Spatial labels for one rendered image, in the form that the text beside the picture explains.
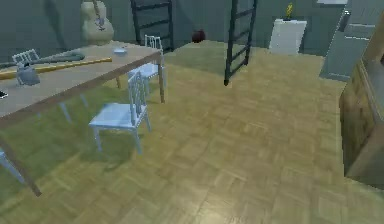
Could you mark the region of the grey chest of drawers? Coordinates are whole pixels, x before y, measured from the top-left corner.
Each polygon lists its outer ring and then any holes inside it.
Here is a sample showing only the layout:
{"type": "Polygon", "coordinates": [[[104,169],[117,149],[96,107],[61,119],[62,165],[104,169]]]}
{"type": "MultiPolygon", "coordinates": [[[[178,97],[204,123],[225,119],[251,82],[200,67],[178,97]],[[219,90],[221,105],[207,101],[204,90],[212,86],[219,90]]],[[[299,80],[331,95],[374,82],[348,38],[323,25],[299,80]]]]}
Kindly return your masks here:
{"type": "Polygon", "coordinates": [[[348,0],[324,59],[319,76],[348,81],[362,57],[384,11],[384,0],[348,0]]]}

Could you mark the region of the dark red ball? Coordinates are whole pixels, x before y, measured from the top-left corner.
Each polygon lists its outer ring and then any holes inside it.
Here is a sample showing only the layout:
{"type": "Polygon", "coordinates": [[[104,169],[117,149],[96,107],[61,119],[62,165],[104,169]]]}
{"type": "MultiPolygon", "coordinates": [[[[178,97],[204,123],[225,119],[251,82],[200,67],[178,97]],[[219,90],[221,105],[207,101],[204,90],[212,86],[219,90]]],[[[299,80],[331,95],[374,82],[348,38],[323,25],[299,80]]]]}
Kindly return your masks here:
{"type": "Polygon", "coordinates": [[[206,39],[205,32],[202,29],[195,30],[192,34],[191,39],[193,43],[200,43],[206,39]]]}

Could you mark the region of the black ladder shelf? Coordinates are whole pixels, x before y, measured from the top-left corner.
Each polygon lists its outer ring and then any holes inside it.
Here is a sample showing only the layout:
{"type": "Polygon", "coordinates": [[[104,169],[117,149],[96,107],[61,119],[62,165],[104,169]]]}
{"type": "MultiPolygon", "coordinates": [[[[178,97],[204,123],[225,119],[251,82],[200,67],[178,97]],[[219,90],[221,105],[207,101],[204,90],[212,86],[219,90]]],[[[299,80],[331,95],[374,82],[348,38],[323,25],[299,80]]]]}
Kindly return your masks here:
{"type": "Polygon", "coordinates": [[[231,14],[230,14],[230,23],[229,23],[229,31],[228,31],[228,43],[227,43],[227,57],[225,62],[225,74],[224,74],[224,85],[228,86],[230,83],[231,77],[242,67],[247,66],[249,63],[251,45],[252,45],[252,35],[254,30],[254,23],[256,18],[257,4],[258,0],[252,0],[252,7],[250,9],[244,10],[242,12],[238,11],[238,2],[239,0],[232,0],[231,5],[231,14]],[[237,19],[240,19],[244,16],[251,15],[249,27],[240,32],[239,34],[235,33],[235,23],[237,19]],[[238,51],[236,54],[233,53],[234,43],[242,38],[243,36],[247,36],[247,42],[245,46],[238,51]],[[242,53],[245,54],[244,59],[234,68],[232,69],[232,63],[235,59],[237,59],[242,53]]]}
{"type": "Polygon", "coordinates": [[[173,3],[172,0],[159,0],[158,2],[152,2],[149,4],[141,4],[142,0],[130,0],[133,25],[135,29],[135,39],[138,44],[142,43],[141,31],[149,29],[151,27],[167,25],[168,33],[160,37],[161,40],[168,39],[169,46],[165,49],[166,52],[172,52],[175,49],[174,45],[174,28],[173,28],[173,3]],[[145,24],[139,22],[139,13],[166,8],[167,18],[160,19],[158,21],[152,21],[145,24]]]}

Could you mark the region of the white cabinet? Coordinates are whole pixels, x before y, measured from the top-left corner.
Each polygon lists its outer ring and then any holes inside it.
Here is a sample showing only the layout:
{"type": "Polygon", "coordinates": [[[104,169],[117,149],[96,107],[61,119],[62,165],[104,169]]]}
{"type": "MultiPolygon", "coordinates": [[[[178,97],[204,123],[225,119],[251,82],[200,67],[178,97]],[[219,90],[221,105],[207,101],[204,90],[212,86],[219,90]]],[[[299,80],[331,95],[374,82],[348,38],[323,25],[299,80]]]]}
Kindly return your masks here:
{"type": "Polygon", "coordinates": [[[271,53],[296,55],[299,52],[307,22],[276,19],[269,50],[271,53]]]}

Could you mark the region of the beige guitar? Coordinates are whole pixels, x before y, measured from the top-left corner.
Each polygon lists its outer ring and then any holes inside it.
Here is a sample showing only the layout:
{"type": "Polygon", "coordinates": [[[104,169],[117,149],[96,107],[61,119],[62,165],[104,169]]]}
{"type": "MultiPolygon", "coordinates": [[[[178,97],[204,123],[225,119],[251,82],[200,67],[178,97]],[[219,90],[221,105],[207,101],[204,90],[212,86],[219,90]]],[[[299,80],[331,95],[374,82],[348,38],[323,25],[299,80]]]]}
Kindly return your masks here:
{"type": "Polygon", "coordinates": [[[81,13],[83,37],[89,45],[105,45],[113,39],[114,29],[107,18],[107,8],[103,1],[84,0],[81,13]]]}

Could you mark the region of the brown wooden table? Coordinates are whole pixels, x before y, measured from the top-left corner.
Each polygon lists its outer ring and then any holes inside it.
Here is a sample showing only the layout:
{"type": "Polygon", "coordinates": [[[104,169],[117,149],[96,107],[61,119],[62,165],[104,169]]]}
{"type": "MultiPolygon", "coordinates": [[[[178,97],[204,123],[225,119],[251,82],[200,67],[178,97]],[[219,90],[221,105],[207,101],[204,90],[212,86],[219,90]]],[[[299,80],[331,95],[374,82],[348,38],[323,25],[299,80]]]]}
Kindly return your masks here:
{"type": "Polygon", "coordinates": [[[20,85],[16,77],[0,80],[0,90],[8,94],[0,99],[0,131],[143,64],[161,62],[158,49],[117,41],[82,47],[78,51],[85,55],[79,62],[103,58],[112,61],[40,73],[40,83],[34,86],[20,85]],[[115,48],[125,48],[127,54],[116,55],[115,48]]]}

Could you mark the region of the yellow baseball bat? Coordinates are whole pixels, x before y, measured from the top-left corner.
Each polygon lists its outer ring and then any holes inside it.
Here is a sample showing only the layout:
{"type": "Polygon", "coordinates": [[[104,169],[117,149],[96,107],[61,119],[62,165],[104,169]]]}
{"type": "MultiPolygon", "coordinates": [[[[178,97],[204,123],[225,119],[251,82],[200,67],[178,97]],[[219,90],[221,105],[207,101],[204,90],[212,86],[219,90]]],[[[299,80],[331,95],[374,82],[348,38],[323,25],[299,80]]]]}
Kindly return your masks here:
{"type": "MultiPolygon", "coordinates": [[[[37,68],[35,68],[35,71],[37,74],[40,74],[40,73],[46,73],[46,72],[51,72],[51,71],[56,71],[56,70],[61,70],[61,69],[66,69],[66,68],[96,64],[96,63],[103,63],[103,62],[111,62],[111,61],[112,61],[111,58],[103,58],[103,59],[98,59],[98,60],[76,62],[76,63],[70,63],[70,64],[61,64],[61,65],[56,65],[56,66],[37,67],[37,68]]],[[[16,70],[8,70],[8,71],[0,72],[0,80],[7,80],[7,79],[15,78],[16,73],[17,73],[16,70]]]]}

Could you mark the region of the grey baseball bat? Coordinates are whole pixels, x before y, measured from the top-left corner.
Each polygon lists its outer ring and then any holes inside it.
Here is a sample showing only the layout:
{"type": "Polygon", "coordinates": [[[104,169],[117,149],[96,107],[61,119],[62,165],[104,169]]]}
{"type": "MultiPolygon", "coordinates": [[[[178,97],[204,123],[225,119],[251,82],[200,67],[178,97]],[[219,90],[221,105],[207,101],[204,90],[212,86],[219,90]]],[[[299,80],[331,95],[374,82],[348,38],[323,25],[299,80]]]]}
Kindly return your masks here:
{"type": "MultiPolygon", "coordinates": [[[[34,62],[34,64],[44,64],[44,63],[58,63],[58,62],[72,62],[72,61],[81,61],[85,58],[85,55],[80,53],[80,52],[66,52],[61,55],[56,55],[56,56],[50,56],[50,57],[45,57],[45,58],[40,58],[38,61],[34,62]]],[[[9,68],[12,66],[16,66],[13,62],[5,62],[5,63],[0,63],[0,69],[5,69],[9,68]]]]}

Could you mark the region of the grey kettle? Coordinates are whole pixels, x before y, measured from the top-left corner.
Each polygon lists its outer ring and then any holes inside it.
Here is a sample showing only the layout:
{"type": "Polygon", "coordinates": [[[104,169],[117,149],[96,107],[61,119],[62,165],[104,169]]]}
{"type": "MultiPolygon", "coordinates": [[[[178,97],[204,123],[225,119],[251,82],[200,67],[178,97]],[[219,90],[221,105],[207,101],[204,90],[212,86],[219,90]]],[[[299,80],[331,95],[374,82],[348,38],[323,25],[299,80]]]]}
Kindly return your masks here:
{"type": "Polygon", "coordinates": [[[33,86],[40,83],[36,70],[29,63],[18,63],[16,78],[20,85],[33,86]]]}

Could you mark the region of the brown wooden cupboard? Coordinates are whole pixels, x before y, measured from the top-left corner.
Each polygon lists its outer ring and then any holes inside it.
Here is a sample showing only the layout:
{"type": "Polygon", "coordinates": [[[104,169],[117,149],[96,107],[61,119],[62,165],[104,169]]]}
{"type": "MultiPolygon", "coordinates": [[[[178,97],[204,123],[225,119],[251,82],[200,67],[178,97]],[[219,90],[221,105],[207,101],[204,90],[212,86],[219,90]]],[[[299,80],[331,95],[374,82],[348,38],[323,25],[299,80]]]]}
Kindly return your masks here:
{"type": "Polygon", "coordinates": [[[339,108],[344,176],[384,190],[384,10],[339,108]]]}

